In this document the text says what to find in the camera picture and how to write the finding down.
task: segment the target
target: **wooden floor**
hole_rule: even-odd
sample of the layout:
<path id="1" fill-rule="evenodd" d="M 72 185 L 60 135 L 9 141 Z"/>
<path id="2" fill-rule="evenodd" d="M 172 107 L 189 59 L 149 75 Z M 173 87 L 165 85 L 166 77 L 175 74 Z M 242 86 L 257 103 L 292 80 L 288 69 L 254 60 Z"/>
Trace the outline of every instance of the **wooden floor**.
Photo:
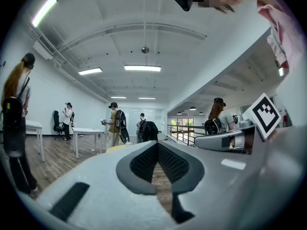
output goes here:
<path id="1" fill-rule="evenodd" d="M 106 134 L 103 134 L 102 138 L 102 152 L 104 153 L 106 151 Z M 36 137 L 30 136 L 26 138 L 27 158 L 33 176 L 38 182 L 37 195 L 57 178 L 67 173 L 84 160 L 97 155 L 99 153 L 100 141 L 97 141 L 97 151 L 91 151 L 91 149 L 94 148 L 94 136 L 78 136 L 79 159 L 76 159 L 73 153 L 72 141 L 65 141 L 62 138 L 54 140 L 53 137 L 43 137 L 43 146 L 46 162 L 42 162 L 40 154 L 37 152 L 38 144 Z M 170 213 L 172 202 L 171 183 L 159 164 L 157 164 L 154 169 L 152 184 L 157 186 L 159 202 L 164 209 Z"/>

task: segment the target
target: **person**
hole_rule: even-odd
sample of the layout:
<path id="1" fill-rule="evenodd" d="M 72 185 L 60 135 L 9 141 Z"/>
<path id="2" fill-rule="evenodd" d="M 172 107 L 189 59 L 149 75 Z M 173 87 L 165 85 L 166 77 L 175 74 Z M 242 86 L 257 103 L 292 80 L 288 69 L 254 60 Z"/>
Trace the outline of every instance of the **person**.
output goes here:
<path id="1" fill-rule="evenodd" d="M 146 120 L 144 117 L 145 117 L 144 113 L 141 113 L 140 119 L 139 119 L 138 122 L 136 123 L 136 127 L 137 127 L 137 130 L 136 130 L 137 143 L 140 142 L 139 139 L 138 139 L 138 132 L 139 132 L 139 130 L 140 130 L 140 124 L 141 124 L 142 121 Z"/>
<path id="2" fill-rule="evenodd" d="M 231 5 L 241 0 L 209 0 L 210 7 L 226 13 L 235 12 Z M 199 6 L 208 7 L 207 2 L 199 2 Z M 271 24 L 271 35 L 267 41 L 276 58 L 283 68 L 294 68 L 302 64 L 307 52 L 306 38 L 303 31 L 295 21 L 294 16 L 286 4 L 280 0 L 257 0 L 258 13 Z"/>
<path id="3" fill-rule="evenodd" d="M 64 125 L 64 133 L 65 133 L 65 140 L 70 140 L 70 134 L 69 134 L 69 124 L 71 123 L 71 115 L 72 115 L 72 105 L 70 102 L 66 103 L 66 108 L 64 108 L 64 120 L 63 120 L 63 125 Z"/>
<path id="4" fill-rule="evenodd" d="M 3 102 L 9 97 L 18 97 L 21 93 L 25 83 L 28 81 L 28 75 L 31 69 L 34 67 L 35 57 L 32 53 L 27 53 L 21 60 L 21 62 L 15 66 L 10 73 L 8 79 L 4 84 L 2 92 L 1 106 Z M 28 113 L 28 104 L 31 96 L 31 86 L 29 83 L 26 85 L 24 91 L 19 97 L 23 104 L 23 112 L 21 119 L 21 129 L 23 133 L 23 155 L 19 158 L 9 157 L 10 168 L 12 177 L 15 181 L 18 190 L 30 194 L 31 191 L 37 191 L 37 181 L 33 177 L 26 153 L 25 153 L 25 116 Z"/>
<path id="5" fill-rule="evenodd" d="M 108 142 L 106 145 L 106 149 L 108 150 L 111 147 L 115 147 L 119 145 L 119 128 L 115 126 L 115 122 L 117 119 L 117 103 L 112 102 L 109 106 L 111 111 L 111 121 L 110 122 L 103 122 L 102 125 L 110 125 L 110 129 L 107 133 Z"/>
<path id="6" fill-rule="evenodd" d="M 218 117 L 222 123 L 222 131 L 226 132 L 234 129 L 235 121 L 228 111 L 224 111 L 224 106 L 226 104 L 222 98 L 215 98 L 208 119 Z"/>

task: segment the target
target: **pink cloth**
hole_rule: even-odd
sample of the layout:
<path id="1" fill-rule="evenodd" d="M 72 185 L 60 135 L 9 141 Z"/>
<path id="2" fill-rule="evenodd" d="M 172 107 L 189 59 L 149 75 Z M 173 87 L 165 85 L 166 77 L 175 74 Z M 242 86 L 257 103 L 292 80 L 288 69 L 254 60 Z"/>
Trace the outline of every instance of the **pink cloth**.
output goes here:
<path id="1" fill-rule="evenodd" d="M 304 33 L 294 19 L 286 13 L 269 4 L 261 6 L 258 2 L 257 7 L 258 13 L 266 18 L 271 26 L 277 30 L 284 52 L 273 42 L 271 35 L 268 37 L 268 43 L 271 45 L 279 64 L 282 65 L 287 61 L 291 71 L 300 62 L 303 54 L 307 53 Z"/>

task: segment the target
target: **white t-shirt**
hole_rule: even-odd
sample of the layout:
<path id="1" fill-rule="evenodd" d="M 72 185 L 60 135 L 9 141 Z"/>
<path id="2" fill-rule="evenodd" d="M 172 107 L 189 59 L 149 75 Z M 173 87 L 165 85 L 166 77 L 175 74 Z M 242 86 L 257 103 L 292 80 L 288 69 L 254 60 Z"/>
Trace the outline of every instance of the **white t-shirt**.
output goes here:
<path id="1" fill-rule="evenodd" d="M 140 128 L 139 125 L 140 125 L 141 120 L 146 120 L 146 119 L 144 117 L 140 117 L 139 121 L 136 123 L 138 129 Z"/>
<path id="2" fill-rule="evenodd" d="M 218 118 L 222 123 L 222 129 L 224 131 L 228 131 L 228 124 L 234 121 L 234 118 L 231 116 L 231 114 L 228 111 L 221 111 Z"/>
<path id="3" fill-rule="evenodd" d="M 28 78 L 27 77 L 28 73 L 22 73 L 19 81 L 18 81 L 18 85 L 17 85 L 17 92 L 16 92 L 16 97 L 18 97 L 18 95 L 20 94 L 24 84 L 26 84 L 26 82 L 28 81 Z M 31 86 L 30 86 L 30 81 L 28 82 L 26 88 L 24 89 L 24 92 L 22 93 L 22 95 L 20 96 L 20 100 L 22 101 L 23 105 L 25 103 L 25 100 L 27 97 L 30 97 L 31 96 Z"/>
<path id="4" fill-rule="evenodd" d="M 72 110 L 71 109 L 66 109 L 66 114 L 68 115 L 68 117 L 64 114 L 63 123 L 69 125 L 70 121 L 71 121 Z"/>

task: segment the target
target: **white table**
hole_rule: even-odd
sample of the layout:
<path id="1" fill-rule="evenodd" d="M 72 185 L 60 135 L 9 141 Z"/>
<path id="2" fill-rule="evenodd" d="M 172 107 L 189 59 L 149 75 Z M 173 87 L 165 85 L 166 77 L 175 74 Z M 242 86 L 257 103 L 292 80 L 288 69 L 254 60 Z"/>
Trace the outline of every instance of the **white table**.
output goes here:
<path id="1" fill-rule="evenodd" d="M 76 153 L 76 158 L 79 158 L 78 153 L 78 134 L 92 134 L 95 135 L 94 149 L 96 149 L 97 134 L 103 134 L 104 131 L 92 128 L 72 128 L 73 130 L 73 151 Z M 102 136 L 100 136 L 100 153 L 102 149 Z"/>
<path id="2" fill-rule="evenodd" d="M 43 147 L 43 126 L 39 122 L 26 120 L 25 129 L 27 130 L 35 129 L 36 130 L 37 142 L 38 142 L 38 153 L 41 154 L 42 161 L 45 162 L 44 147 Z"/>

